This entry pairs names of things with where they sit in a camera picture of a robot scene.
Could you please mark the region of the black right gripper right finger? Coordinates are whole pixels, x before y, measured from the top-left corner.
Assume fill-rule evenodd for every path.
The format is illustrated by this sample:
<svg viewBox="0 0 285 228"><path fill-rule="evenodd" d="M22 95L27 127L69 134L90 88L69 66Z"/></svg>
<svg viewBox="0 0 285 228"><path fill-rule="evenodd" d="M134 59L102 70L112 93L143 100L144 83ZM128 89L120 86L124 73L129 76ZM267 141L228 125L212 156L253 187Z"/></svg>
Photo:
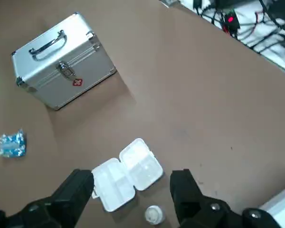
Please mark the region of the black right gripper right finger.
<svg viewBox="0 0 285 228"><path fill-rule="evenodd" d="M280 227L264 210L247 208L237 214L225 201L203 195L188 169L172 171L170 192L181 228Z"/></svg>

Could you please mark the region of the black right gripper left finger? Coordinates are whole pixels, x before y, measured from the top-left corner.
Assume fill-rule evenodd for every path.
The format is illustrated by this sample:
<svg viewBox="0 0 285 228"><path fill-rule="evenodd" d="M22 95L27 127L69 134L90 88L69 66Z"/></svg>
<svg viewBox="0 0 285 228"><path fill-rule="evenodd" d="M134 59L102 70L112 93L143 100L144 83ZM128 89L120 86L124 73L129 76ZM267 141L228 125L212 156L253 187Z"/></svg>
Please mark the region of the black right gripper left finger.
<svg viewBox="0 0 285 228"><path fill-rule="evenodd" d="M0 210L0 228L74 228L94 187L91 170L75 169L52 195L27 204L11 216Z"/></svg>

